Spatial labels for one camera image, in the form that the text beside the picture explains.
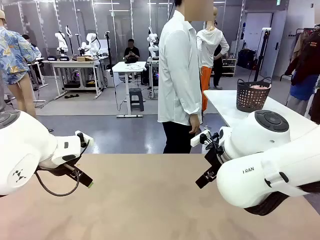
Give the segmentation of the person's right hand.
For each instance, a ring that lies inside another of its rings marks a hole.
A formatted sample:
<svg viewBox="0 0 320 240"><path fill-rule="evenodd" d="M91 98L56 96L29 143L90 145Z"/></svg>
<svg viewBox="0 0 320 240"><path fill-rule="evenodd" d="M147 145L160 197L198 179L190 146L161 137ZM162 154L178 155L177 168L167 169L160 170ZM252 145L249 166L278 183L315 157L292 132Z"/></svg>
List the person's right hand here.
<svg viewBox="0 0 320 240"><path fill-rule="evenodd" d="M196 134L200 128L200 121L197 114L192 114L189 117L189 121L191 124L191 130L189 131L190 134Z"/></svg>

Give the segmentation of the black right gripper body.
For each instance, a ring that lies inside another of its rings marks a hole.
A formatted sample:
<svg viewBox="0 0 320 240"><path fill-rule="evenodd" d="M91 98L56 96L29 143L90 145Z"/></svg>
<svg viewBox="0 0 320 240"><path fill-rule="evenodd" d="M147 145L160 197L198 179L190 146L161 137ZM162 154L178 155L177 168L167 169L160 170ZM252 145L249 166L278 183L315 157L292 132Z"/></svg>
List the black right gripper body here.
<svg viewBox="0 0 320 240"><path fill-rule="evenodd" d="M215 147L213 146L204 156L204 158L208 161L208 163L212 165L217 165L217 171L220 169L222 164L224 163L222 160L222 155L224 153L223 147Z"/></svg>

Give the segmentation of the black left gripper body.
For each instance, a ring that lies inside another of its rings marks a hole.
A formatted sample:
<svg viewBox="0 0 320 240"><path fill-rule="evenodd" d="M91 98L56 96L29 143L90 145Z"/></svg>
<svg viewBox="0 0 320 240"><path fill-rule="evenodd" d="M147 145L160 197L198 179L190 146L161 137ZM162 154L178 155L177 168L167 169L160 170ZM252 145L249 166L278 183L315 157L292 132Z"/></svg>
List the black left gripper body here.
<svg viewBox="0 0 320 240"><path fill-rule="evenodd" d="M49 171L51 174L53 174L54 176L63 176L66 175L66 168L64 167L64 164L68 164L71 166L75 166L76 163L80 160L80 156L76 157L74 159L71 159L69 161L66 161L65 163L57 166L56 168L48 168L48 167L43 167L43 166L38 166L36 168L37 171Z"/></svg>

